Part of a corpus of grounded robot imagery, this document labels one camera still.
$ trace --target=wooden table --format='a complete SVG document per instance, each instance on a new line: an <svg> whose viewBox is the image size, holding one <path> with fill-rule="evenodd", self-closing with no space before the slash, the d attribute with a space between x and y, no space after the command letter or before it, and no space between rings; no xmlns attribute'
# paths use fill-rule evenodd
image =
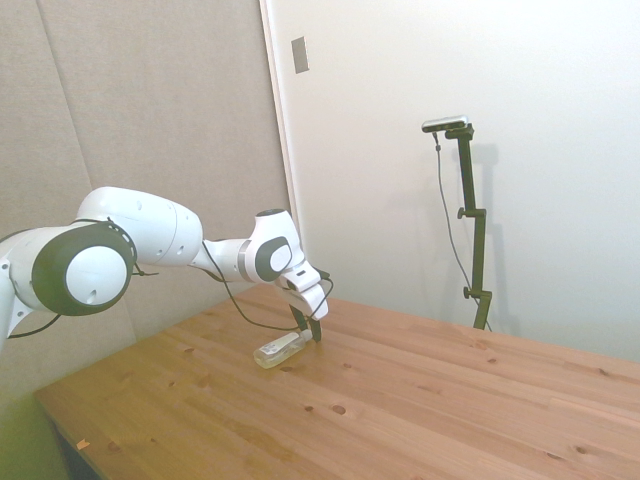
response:
<svg viewBox="0 0 640 480"><path fill-rule="evenodd" d="M294 326L271 287L246 313ZM36 393L113 479L640 479L640 364L331 300L324 339L224 302Z"/></svg>

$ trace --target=cord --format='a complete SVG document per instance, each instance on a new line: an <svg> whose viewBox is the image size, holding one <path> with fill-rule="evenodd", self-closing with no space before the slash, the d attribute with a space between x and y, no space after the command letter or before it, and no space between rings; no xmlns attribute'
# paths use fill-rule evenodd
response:
<svg viewBox="0 0 640 480"><path fill-rule="evenodd" d="M26 333L16 333L15 335L9 335L7 338L22 338L22 337L28 337L29 335L35 335L36 333L40 333L43 330L46 330L47 328L49 328L51 325L53 325L54 323L56 323L56 321L61 317L62 315L56 315L53 320L51 320L49 323L47 323L44 327L40 327L36 330L32 330L30 332L26 332Z"/></svg>
<svg viewBox="0 0 640 480"><path fill-rule="evenodd" d="M227 282L227 280L224 278L224 274L222 273L222 270L220 270L220 267L218 266L218 264L216 263L216 261L213 259L213 256L211 255L211 253L209 252L209 249L207 248L207 245L202 242L202 245L204 246L204 251L207 254L207 257L209 257L209 260L211 260L211 263L213 263L213 266L216 267L216 270L218 271L218 275L220 275L220 278L216 277L213 273L211 272L207 272L205 270L205 273L207 273L211 278L213 278L214 280L221 282L224 284L224 288L227 290L227 294L229 295L229 298L231 299L231 301L233 302L233 304L236 307L236 310L238 310L238 313L240 313L240 315L242 315L242 318L244 318L247 322L249 322L251 325L255 325L256 327L262 327L262 328L269 328L271 330L280 330L282 332L293 332L295 330L298 330L298 327L293 327L293 328L284 328L284 327L274 327L273 325L265 325L263 323L258 323L258 322L254 322L253 320L251 320L249 317L247 317L245 315L245 313L242 311L242 309L240 308L240 305L238 305L238 302L236 302L235 297L233 296L233 293L231 293L231 289L229 289L229 282ZM327 300L327 297L329 296L329 294L331 293L331 290L333 290L333 280L331 280L330 278L324 278L323 280L327 280L329 283L331 283L331 288L329 288L329 290L327 291L327 293L325 294L324 298L322 299L322 302L320 302L320 304L316 307L316 309L311 313L310 317L313 317L316 312L318 311L318 309L322 306L322 304Z"/></svg>
<svg viewBox="0 0 640 480"><path fill-rule="evenodd" d="M471 282L469 282L469 277L467 276L467 272L462 266L462 262L460 261L460 257L458 256L458 250L456 249L456 244L453 241L453 234L451 233L451 220L449 220L449 209L447 208L447 201L444 198L444 190L442 188L442 166L441 166L442 162L440 160L440 150L442 150L442 147L438 142L438 133L432 132L432 134L433 134L433 138L436 141L436 153L438 154L438 186L440 187L440 198L442 199L442 206L444 207L444 215L445 215L445 218L447 219L447 231L449 232L449 243L451 243L451 249L453 250L453 254L456 257L456 262L458 262L458 266L462 271L462 275L464 275L464 280L465 282L467 282L467 288L471 290ZM473 301L476 302L476 305L478 306L480 305L480 302L478 302L477 298L474 298L474 297L471 297L471 298L473 298ZM490 332L493 332L493 329L489 324L489 320L487 320L487 327L489 328Z"/></svg>

